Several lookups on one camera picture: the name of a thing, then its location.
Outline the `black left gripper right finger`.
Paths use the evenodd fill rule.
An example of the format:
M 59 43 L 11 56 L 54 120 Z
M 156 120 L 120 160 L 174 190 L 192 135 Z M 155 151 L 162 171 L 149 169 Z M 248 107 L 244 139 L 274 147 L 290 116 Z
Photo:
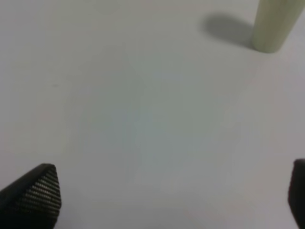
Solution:
M 291 174 L 288 204 L 299 229 L 305 228 L 305 160 L 297 159 Z

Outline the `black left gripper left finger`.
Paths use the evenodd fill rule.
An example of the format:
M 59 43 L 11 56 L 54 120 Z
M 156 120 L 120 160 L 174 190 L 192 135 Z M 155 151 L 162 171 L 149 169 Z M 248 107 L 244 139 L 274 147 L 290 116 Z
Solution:
M 53 229 L 61 210 L 56 166 L 40 164 L 0 191 L 2 229 Z

